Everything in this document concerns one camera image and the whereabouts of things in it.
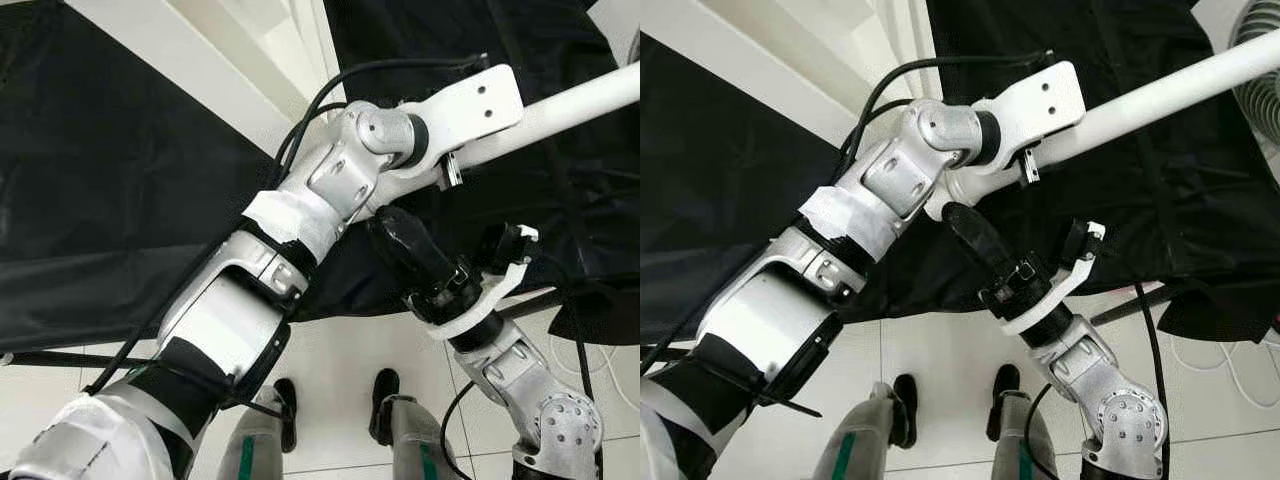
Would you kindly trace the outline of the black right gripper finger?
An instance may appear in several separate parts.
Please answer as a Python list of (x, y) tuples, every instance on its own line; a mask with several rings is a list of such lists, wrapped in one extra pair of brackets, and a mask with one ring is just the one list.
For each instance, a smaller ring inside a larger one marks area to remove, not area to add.
[(946, 204), (943, 223), (959, 238), (966, 257), (982, 273), (983, 287), (1029, 283), (1029, 269), (1015, 255), (1002, 234), (975, 209), (960, 202)]
[(372, 250), (406, 289), (438, 291), (452, 280), (456, 264), (412, 212), (387, 205), (367, 220)]

